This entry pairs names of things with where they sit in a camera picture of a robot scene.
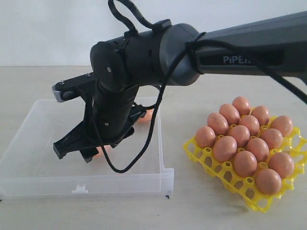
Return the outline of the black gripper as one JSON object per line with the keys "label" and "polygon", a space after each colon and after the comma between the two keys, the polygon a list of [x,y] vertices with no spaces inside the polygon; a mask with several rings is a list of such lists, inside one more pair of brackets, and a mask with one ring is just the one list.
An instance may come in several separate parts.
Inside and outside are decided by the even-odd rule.
{"label": "black gripper", "polygon": [[134,132],[133,125],[144,114],[133,108],[138,86],[121,92],[111,92],[95,83],[94,93],[85,102],[83,120],[62,139],[54,142],[53,150],[59,159],[79,151],[86,163],[97,155],[97,147],[116,147]]}

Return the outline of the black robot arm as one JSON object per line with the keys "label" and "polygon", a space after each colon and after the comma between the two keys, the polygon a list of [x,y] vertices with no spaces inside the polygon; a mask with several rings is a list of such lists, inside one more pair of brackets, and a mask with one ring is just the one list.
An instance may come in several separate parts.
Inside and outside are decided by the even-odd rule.
{"label": "black robot arm", "polygon": [[56,141],[58,158],[79,151],[89,162],[97,147],[116,147],[145,113],[134,105],[141,86],[188,86],[201,74],[267,75],[302,101],[307,96],[285,77],[307,79],[307,14],[299,12],[199,33],[186,23],[160,22],[149,31],[95,44],[92,72],[58,82],[58,102],[85,101],[84,117]]}

